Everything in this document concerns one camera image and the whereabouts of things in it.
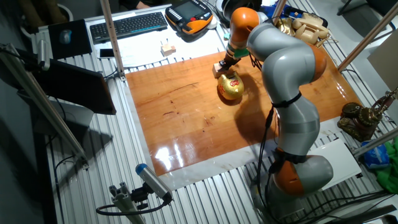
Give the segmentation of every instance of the green object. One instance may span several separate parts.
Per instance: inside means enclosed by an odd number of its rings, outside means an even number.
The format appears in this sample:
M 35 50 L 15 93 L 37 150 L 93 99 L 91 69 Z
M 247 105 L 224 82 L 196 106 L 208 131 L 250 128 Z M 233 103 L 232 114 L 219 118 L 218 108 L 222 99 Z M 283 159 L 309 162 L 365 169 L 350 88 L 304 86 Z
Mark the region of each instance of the green object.
M 390 166 L 376 171 L 377 181 L 386 190 L 398 194 L 398 137 L 394 138 L 394 145 L 390 142 L 386 142 L 384 145 L 390 157 Z
M 224 40 L 229 40 L 230 37 L 231 37 L 230 33 L 224 34 Z
M 234 58 L 242 58 L 249 55 L 249 51 L 247 49 L 236 49 Z

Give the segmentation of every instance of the computer monitor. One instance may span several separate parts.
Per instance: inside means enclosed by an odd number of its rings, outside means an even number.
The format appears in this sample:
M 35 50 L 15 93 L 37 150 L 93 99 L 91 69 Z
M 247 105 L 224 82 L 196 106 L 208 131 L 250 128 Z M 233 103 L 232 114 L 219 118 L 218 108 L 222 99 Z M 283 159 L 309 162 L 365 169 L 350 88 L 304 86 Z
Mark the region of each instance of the computer monitor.
M 25 62 L 37 64 L 36 54 L 17 51 Z M 98 72 L 50 59 L 47 71 L 33 71 L 32 74 L 48 96 L 76 103 L 94 113 L 116 114 L 108 86 Z M 0 78 L 18 90 L 23 89 L 10 72 L 0 72 Z

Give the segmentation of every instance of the wooden board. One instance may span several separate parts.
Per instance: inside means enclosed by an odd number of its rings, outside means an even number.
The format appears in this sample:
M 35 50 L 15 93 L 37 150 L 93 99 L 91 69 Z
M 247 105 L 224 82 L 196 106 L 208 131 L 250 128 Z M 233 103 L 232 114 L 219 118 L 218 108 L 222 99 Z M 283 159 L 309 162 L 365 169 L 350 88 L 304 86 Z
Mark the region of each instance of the wooden board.
M 243 58 L 232 68 L 244 83 L 241 101 L 221 100 L 211 69 L 224 54 L 126 75 L 157 175 L 261 141 L 271 108 L 261 73 Z M 323 76 L 300 91 L 318 108 L 321 121 L 339 116 L 347 102 L 359 103 L 330 57 Z

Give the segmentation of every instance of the keyboard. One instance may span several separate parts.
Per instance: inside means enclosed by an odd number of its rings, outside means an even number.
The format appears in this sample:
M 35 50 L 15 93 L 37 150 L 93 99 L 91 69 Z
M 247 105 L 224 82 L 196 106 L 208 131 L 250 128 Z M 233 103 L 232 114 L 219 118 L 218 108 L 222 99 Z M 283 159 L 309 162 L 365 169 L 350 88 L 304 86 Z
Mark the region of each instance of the keyboard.
M 167 29 L 167 22 L 161 12 L 120 19 L 113 23 L 118 39 Z M 92 25 L 90 31 L 94 44 L 110 40 L 106 23 Z

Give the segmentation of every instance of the red label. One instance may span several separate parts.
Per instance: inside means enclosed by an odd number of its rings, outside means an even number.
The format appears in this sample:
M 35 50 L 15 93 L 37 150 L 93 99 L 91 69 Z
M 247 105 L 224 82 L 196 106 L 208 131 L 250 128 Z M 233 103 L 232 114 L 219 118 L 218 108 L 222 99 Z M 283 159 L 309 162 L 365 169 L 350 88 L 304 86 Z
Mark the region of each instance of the red label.
M 221 94 L 225 93 L 224 87 L 221 84 L 218 85 L 218 91 L 220 91 Z
M 236 86 L 236 85 L 239 85 L 239 81 L 233 80 L 233 81 L 231 81 L 229 84 L 230 84 L 231 86 Z

